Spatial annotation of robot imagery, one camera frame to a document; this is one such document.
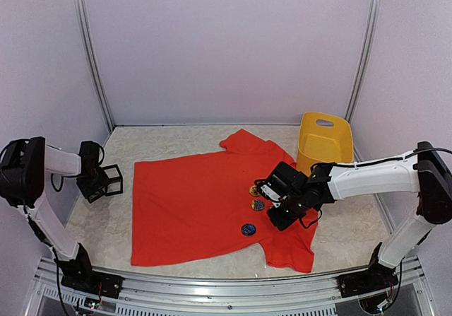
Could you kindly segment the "red t-shirt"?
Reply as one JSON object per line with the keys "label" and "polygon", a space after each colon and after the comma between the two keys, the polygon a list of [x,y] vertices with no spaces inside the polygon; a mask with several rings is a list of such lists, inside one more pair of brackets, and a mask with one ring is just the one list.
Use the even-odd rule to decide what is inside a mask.
{"label": "red t-shirt", "polygon": [[[254,211],[249,189],[278,163],[294,159],[272,141],[239,130],[220,151],[134,166],[131,263],[138,267],[181,264],[259,244],[268,265],[309,273],[315,210],[279,231],[265,211]],[[256,233],[242,235],[251,223]]]}

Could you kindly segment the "blue starry round brooch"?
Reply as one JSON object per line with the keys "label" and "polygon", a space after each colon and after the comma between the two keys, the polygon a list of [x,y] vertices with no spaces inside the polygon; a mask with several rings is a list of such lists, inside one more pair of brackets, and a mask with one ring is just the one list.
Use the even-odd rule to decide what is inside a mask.
{"label": "blue starry round brooch", "polygon": [[241,227],[242,235],[250,237],[256,233],[256,226],[251,223],[246,223]]}

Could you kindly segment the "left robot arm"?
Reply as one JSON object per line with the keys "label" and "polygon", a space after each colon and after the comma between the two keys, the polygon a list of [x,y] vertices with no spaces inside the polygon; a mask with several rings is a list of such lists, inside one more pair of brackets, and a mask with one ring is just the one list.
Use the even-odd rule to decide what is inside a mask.
{"label": "left robot arm", "polygon": [[23,210],[35,236],[84,291],[94,290],[99,276],[92,270],[85,248],[67,232],[50,206],[45,174],[74,179],[92,203],[108,193],[110,179],[102,167],[104,157],[105,151],[97,142],[83,141],[75,154],[50,146],[43,136],[12,140],[1,150],[1,197],[9,206]]}

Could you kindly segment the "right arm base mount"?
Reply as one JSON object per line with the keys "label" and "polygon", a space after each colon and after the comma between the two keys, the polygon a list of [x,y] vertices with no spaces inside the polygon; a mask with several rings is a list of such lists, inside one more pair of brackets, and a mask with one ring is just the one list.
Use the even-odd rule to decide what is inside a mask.
{"label": "right arm base mount", "polygon": [[339,275],[337,282],[342,298],[379,291],[400,283],[395,268],[385,267],[379,263],[378,253],[381,245],[382,242],[375,247],[365,270]]}

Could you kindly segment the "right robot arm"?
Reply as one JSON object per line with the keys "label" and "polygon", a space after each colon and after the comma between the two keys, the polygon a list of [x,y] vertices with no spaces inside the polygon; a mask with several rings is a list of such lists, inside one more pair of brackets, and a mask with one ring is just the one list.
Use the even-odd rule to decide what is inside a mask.
{"label": "right robot arm", "polygon": [[284,231],[301,221],[311,209],[350,197],[389,192],[412,192],[419,203],[375,249],[361,275],[362,285],[375,291],[389,277],[403,257],[420,244],[437,225],[451,220],[451,171],[441,158],[443,148],[419,142],[417,148],[397,156],[354,163],[316,163],[309,175],[285,162],[278,163],[256,190],[273,203],[268,210],[272,224]]}

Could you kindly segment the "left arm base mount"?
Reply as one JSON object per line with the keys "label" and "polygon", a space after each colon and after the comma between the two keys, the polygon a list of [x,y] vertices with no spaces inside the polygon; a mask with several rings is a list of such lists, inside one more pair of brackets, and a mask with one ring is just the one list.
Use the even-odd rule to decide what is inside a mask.
{"label": "left arm base mount", "polygon": [[55,262],[63,273],[61,279],[63,286],[99,297],[119,298],[124,278],[116,274],[95,271],[88,252],[81,244],[78,244],[74,259],[63,260],[58,256],[55,257]]}

